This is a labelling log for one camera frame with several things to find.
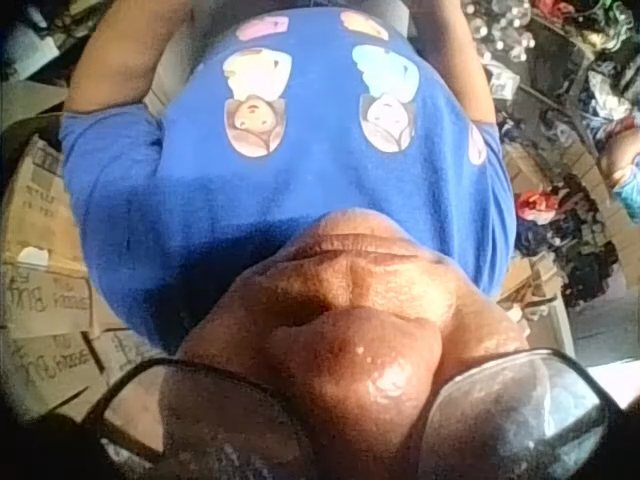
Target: graphic print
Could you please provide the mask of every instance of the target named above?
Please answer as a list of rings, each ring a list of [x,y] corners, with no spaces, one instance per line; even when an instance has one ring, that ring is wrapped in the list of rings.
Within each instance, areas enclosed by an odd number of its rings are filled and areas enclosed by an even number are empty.
[[[347,10],[340,14],[342,24],[352,32],[365,33],[382,40],[389,40],[389,32],[382,28],[373,18],[353,10]]]
[[[475,125],[471,125],[469,134],[469,159],[473,165],[482,165],[487,160],[487,144]]]
[[[360,45],[353,59],[369,94],[360,98],[360,123],[367,139],[385,153],[401,152],[415,134],[418,67],[390,50]]]
[[[243,155],[264,157],[284,136],[286,104],[282,95],[291,76],[289,55],[266,48],[243,50],[224,62],[233,99],[225,104],[225,128],[231,145]]]
[[[288,17],[260,17],[242,25],[236,35],[243,42],[247,42],[274,33],[284,33],[287,30],[289,30]]]

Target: blue t-shirt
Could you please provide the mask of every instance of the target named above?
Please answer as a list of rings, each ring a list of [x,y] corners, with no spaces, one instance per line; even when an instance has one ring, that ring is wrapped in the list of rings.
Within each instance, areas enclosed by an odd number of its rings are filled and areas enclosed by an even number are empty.
[[[513,250],[496,126],[350,10],[247,22],[160,120],[141,104],[67,114],[61,138],[91,280],[170,352],[240,273],[336,210],[388,215],[489,295]]]

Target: eyeglasses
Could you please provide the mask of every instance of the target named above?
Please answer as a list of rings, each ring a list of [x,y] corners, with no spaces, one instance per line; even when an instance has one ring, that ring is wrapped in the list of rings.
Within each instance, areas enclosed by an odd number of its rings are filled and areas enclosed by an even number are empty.
[[[584,368],[552,350],[472,368],[433,398],[425,406],[419,479],[569,478],[622,416]],[[279,472],[275,478],[314,478],[317,459],[303,420],[262,385],[156,359],[125,374],[84,423],[145,468],[176,456],[211,463],[221,454],[223,463],[262,465]]]

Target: shirt sleeve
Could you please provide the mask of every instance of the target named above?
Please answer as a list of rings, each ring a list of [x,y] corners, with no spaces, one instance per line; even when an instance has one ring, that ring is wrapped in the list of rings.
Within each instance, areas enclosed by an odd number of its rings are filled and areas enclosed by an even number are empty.
[[[150,319],[164,276],[152,208],[161,125],[141,104],[65,114],[60,140],[91,280],[129,327],[158,345],[161,333]]]
[[[500,293],[513,255],[516,238],[516,208],[511,180],[507,172],[500,132],[496,125],[475,123],[487,147],[487,174],[491,192],[491,246],[489,268],[485,270],[492,296]]]

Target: nose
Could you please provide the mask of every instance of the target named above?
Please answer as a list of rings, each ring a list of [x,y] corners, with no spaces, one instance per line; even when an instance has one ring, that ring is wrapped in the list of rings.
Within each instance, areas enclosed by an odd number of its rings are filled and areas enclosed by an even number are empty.
[[[400,473],[442,352],[436,325],[349,308],[281,327],[267,349],[282,391],[311,429],[318,457],[331,459],[327,474]]]

